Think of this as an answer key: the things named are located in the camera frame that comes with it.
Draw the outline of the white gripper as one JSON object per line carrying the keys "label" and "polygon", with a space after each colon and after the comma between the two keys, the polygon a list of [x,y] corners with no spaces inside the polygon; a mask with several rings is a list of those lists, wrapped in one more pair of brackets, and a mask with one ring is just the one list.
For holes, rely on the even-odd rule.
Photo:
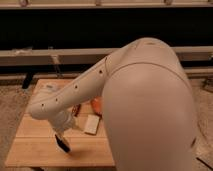
{"label": "white gripper", "polygon": [[49,119],[49,123],[56,133],[56,136],[61,140],[65,141],[64,133],[66,130],[75,126],[75,118],[69,111],[61,111],[57,115]]}

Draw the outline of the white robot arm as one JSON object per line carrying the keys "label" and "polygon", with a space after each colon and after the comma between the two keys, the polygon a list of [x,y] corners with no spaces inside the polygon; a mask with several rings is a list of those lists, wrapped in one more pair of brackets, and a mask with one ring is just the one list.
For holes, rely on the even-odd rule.
{"label": "white robot arm", "polygon": [[64,88],[39,92],[28,111],[66,130],[65,110],[97,96],[117,171],[196,170],[193,91],[168,44],[133,41]]}

